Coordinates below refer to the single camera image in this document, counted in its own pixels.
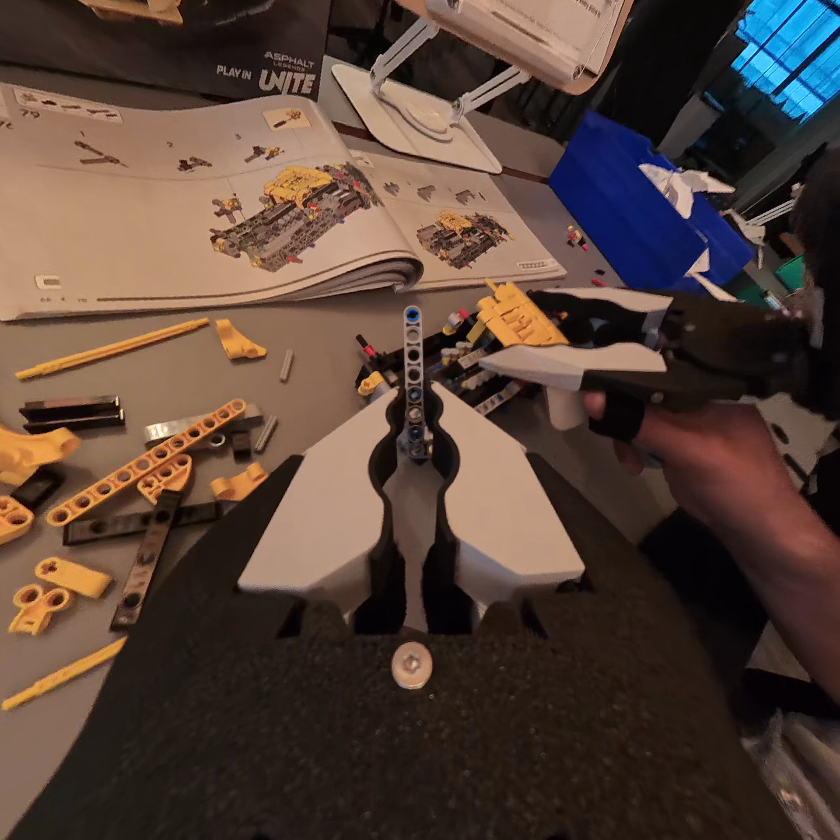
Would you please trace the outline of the printed instruction sheet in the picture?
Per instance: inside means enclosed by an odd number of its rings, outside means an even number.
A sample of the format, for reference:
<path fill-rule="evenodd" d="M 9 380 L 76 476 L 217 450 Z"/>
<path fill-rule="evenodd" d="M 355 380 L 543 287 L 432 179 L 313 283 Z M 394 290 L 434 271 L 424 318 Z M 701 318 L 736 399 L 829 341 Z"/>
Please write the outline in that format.
<path fill-rule="evenodd" d="M 472 35 L 571 77 L 598 74 L 620 22 L 619 1 L 464 1 L 451 7 Z"/>

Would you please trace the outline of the person's right hand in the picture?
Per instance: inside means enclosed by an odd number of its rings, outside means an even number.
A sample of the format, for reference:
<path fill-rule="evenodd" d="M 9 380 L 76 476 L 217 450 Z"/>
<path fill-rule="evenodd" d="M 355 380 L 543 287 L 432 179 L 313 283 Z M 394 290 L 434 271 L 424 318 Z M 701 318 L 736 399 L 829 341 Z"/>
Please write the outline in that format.
<path fill-rule="evenodd" d="M 644 454 L 663 466 L 672 497 L 711 529 L 735 529 L 747 510 L 782 509 L 795 487 L 759 409 L 711 403 L 672 413 L 648 406 L 636 437 L 615 441 L 619 462 L 634 474 Z"/>

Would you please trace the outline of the person's right forearm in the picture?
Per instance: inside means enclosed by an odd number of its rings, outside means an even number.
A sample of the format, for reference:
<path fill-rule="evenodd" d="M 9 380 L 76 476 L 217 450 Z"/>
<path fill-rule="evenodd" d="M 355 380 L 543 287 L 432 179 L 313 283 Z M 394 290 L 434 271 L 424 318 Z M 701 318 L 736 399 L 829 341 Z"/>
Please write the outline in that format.
<path fill-rule="evenodd" d="M 726 546 L 787 648 L 839 700 L 839 543 L 773 458 L 685 467 L 691 509 Z"/>

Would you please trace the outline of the toy car set box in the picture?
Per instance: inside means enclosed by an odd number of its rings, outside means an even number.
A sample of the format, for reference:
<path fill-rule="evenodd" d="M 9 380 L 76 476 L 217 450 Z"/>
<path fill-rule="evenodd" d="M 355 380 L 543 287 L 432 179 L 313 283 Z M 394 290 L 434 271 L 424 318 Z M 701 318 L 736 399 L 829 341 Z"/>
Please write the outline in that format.
<path fill-rule="evenodd" d="M 2 1 L 2 62 L 243 100 L 315 99 L 330 1 Z"/>

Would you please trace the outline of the open instruction booklet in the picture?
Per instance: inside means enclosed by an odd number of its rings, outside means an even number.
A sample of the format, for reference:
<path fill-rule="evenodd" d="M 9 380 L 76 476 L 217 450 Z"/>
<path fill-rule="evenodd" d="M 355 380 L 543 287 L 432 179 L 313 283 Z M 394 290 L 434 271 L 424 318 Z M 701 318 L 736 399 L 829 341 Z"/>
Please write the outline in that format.
<path fill-rule="evenodd" d="M 2 85 L 2 321 L 561 280 L 489 174 L 354 150 L 313 101 Z"/>

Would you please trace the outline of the pile of yellow bricks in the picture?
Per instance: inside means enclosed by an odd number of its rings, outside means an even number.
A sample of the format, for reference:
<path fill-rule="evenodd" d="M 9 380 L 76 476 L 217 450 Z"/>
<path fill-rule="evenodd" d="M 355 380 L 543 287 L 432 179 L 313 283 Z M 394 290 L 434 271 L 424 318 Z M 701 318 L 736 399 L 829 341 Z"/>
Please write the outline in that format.
<path fill-rule="evenodd" d="M 183 461 L 191 448 L 239 420 L 246 408 L 245 400 L 235 398 L 201 415 L 198 420 L 188 424 L 185 431 L 169 436 L 162 443 L 50 509 L 45 515 L 46 522 L 53 528 L 64 528 L 78 520 L 90 524 L 90 520 L 83 519 L 85 515 L 126 489 L 140 487 L 162 471 L 170 469 L 171 473 L 175 473 L 175 467 L 184 466 Z M 150 522 L 151 536 L 147 539 L 149 546 L 136 556 L 129 581 L 112 619 L 112 630 L 127 629 L 137 623 L 181 499 L 182 493 L 179 490 L 161 491 Z M 69 602 L 68 584 L 58 584 L 48 592 L 37 586 L 25 588 L 14 596 L 13 604 L 17 614 L 8 631 L 12 634 L 39 635 L 48 626 L 53 614 L 65 609 Z"/>

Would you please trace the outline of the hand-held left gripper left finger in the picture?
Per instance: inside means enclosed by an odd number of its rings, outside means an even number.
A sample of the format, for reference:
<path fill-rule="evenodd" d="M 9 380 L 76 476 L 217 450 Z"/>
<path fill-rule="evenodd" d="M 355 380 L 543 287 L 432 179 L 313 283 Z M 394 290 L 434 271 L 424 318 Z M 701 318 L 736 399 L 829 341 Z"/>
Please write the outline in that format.
<path fill-rule="evenodd" d="M 242 592 L 403 615 L 403 557 L 385 485 L 397 468 L 403 390 L 311 446 L 238 578 Z"/>

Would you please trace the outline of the pile of small coloured pins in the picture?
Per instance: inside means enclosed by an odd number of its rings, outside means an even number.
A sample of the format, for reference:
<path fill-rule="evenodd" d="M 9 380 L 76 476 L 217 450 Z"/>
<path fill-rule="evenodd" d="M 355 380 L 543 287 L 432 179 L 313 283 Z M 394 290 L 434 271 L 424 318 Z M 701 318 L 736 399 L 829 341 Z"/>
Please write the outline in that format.
<path fill-rule="evenodd" d="M 566 245 L 570 249 L 579 250 L 582 254 L 588 254 L 590 251 L 590 244 L 585 238 L 583 232 L 573 224 L 570 224 L 566 229 Z M 591 284 L 594 287 L 606 288 L 606 270 L 595 263 L 587 262 L 589 269 L 591 269 Z"/>

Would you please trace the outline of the long grey holed beam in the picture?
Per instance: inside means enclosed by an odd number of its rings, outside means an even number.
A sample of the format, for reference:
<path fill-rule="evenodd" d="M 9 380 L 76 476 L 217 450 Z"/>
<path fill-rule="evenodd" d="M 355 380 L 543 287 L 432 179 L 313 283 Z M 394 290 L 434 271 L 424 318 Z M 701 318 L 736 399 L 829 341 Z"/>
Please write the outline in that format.
<path fill-rule="evenodd" d="M 424 331 L 419 307 L 406 307 L 403 326 L 405 412 L 400 446 L 406 457 L 425 461 L 432 454 L 433 434 L 425 412 Z"/>

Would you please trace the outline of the long yellow strip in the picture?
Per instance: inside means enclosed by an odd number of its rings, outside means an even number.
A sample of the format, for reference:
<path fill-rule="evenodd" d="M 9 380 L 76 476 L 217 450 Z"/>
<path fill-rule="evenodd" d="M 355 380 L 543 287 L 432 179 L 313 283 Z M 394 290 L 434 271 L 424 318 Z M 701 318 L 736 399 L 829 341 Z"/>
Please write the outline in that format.
<path fill-rule="evenodd" d="M 42 677 L 32 686 L 5 698 L 2 701 L 2 710 L 13 711 L 23 707 L 28 703 L 47 695 L 51 691 L 56 690 L 57 688 L 60 688 L 61 686 L 68 684 L 95 669 L 98 669 L 102 665 L 107 664 L 119 655 L 127 640 L 128 638 L 121 637 L 109 645 Z"/>
<path fill-rule="evenodd" d="M 27 382 L 55 375 L 63 371 L 75 370 L 76 368 L 81 368 L 86 365 L 105 361 L 136 350 L 141 350 L 151 345 L 179 338 L 183 335 L 204 329 L 208 325 L 209 318 L 200 318 L 177 323 L 164 329 L 134 336 L 130 339 L 124 339 L 119 342 L 102 345 L 95 349 L 85 350 L 63 356 L 55 360 L 39 363 L 30 368 L 17 371 L 14 376 L 16 380 L 20 382 Z"/>

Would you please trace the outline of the yellow black brick car model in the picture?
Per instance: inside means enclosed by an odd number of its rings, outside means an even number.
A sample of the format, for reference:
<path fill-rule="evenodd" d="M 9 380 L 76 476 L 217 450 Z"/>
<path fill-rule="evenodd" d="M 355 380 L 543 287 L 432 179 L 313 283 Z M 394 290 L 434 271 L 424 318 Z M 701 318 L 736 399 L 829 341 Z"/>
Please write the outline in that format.
<path fill-rule="evenodd" d="M 538 385 L 483 370 L 478 362 L 489 354 L 514 344 L 551 346 L 567 344 L 557 323 L 530 300 L 529 294 L 512 282 L 487 280 L 488 293 L 477 310 L 465 308 L 450 313 L 444 326 L 427 331 L 423 317 L 425 385 L 436 384 L 485 419 L 506 413 L 519 398 L 532 399 Z M 403 383 L 403 344 L 396 350 L 377 350 L 358 334 L 364 362 L 354 388 L 369 403 Z"/>

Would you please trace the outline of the yellow curved brick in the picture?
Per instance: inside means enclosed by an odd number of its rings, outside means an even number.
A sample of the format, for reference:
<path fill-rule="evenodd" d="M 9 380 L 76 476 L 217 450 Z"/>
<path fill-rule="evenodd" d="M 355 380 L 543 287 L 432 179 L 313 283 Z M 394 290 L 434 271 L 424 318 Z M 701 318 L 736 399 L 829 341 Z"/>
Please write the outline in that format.
<path fill-rule="evenodd" d="M 217 319 L 214 325 L 223 350 L 231 361 L 257 360 L 266 357 L 267 350 L 246 338 L 229 319 Z"/>

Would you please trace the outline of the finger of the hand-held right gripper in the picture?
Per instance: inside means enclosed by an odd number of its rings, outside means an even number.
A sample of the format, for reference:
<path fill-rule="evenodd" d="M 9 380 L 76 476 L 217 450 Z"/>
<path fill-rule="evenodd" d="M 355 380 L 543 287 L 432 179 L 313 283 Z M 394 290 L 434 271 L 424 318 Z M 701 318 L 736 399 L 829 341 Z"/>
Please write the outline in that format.
<path fill-rule="evenodd" d="M 571 392 L 647 394 L 668 367 L 662 354 L 639 343 L 584 349 L 567 344 L 514 344 L 482 357 L 479 366 L 512 379 Z"/>
<path fill-rule="evenodd" d="M 597 349 L 635 343 L 655 350 L 672 297 L 615 287 L 533 290 L 530 300 L 569 344 Z"/>

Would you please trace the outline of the crumpled white paper bags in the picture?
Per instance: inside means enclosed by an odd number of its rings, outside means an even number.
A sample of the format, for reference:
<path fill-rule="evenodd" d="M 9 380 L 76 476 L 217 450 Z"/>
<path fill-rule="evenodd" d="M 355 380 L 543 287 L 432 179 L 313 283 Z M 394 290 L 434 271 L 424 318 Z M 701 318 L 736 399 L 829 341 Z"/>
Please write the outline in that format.
<path fill-rule="evenodd" d="M 638 169 L 686 221 L 690 220 L 697 193 L 732 194 L 736 191 L 734 186 L 719 181 L 705 171 L 671 171 L 650 163 L 641 163 Z M 708 279 L 710 265 L 710 249 L 706 247 L 686 275 L 697 280 L 713 298 L 720 301 L 736 301 L 733 295 Z"/>

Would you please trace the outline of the grey desk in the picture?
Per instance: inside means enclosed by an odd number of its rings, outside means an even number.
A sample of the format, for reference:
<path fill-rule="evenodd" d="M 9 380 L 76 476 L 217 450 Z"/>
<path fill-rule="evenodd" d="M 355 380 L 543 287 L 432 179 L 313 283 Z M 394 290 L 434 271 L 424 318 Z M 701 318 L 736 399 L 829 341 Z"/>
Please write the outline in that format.
<path fill-rule="evenodd" d="M 331 66 L 336 61 L 324 60 L 320 107 L 339 124 L 338 131 L 350 136 L 351 148 L 389 154 L 362 133 L 361 121 L 332 78 Z M 186 94 L 22 67 L 2 66 L 2 80 L 140 109 L 187 109 L 207 104 Z M 568 285 L 582 287 L 591 282 L 591 269 L 586 265 L 590 260 L 590 265 L 604 268 L 606 282 L 615 285 L 617 277 L 612 267 L 603 263 L 595 248 L 590 246 L 589 253 L 582 254 L 564 243 L 562 232 L 572 224 L 571 215 L 543 183 L 563 153 L 561 144 L 492 116 L 478 114 L 470 120 L 506 168 L 505 174 L 495 179 L 500 191 L 567 269 Z M 56 494 L 58 501 L 140 452 L 147 425 L 195 415 L 235 396 L 255 401 L 267 417 L 278 416 L 279 428 L 265 454 L 257 458 L 267 470 L 273 470 L 289 455 L 317 443 L 358 410 L 354 380 L 361 366 L 361 351 L 356 334 L 361 333 L 378 350 L 391 350 L 401 343 L 398 320 L 409 301 L 419 303 L 425 328 L 431 331 L 433 326 L 441 326 L 452 310 L 467 308 L 478 297 L 480 292 L 468 289 L 411 297 L 376 290 L 303 303 L 221 311 L 200 308 L 195 314 L 2 324 L 2 423 L 17 426 L 18 408 L 32 399 L 102 394 L 123 399 L 126 428 L 105 429 L 82 444 L 65 468 L 66 483 Z M 196 314 L 211 319 L 230 317 L 235 327 L 267 348 L 267 357 L 243 365 L 227 360 L 210 327 L 49 380 L 15 381 L 14 373 L 33 363 L 146 333 Z M 295 361 L 289 382 L 283 385 L 278 374 L 288 349 L 294 350 Z M 674 509 L 675 502 L 660 472 L 628 475 L 617 464 L 612 444 L 590 434 L 585 425 L 564 434 L 556 432 L 540 395 L 533 401 L 515 402 L 506 413 L 495 417 L 502 428 L 546 458 L 632 542 Z M 406 580 L 412 587 L 408 620 L 410 627 L 419 628 L 419 564 L 434 536 L 432 493 L 439 481 L 433 470 L 422 467 L 416 483 L 415 490 L 409 489 L 413 494 L 409 499 L 418 501 L 421 509 L 412 520 L 404 511 L 405 503 L 397 507 L 396 534 L 405 551 Z M 141 538 L 102 541 L 69 551 L 61 546 L 60 534 L 38 517 L 28 534 L 2 547 L 2 699 L 115 637 L 109 632 L 111 616 Z M 9 634 L 7 625 L 16 612 L 13 595 L 35 580 L 36 562 L 72 554 L 78 555 L 78 561 L 113 576 L 108 593 L 99 600 L 76 599 L 40 636 Z M 2 711 L 2 838 L 65 758 L 108 667 L 100 666 L 21 709 Z"/>

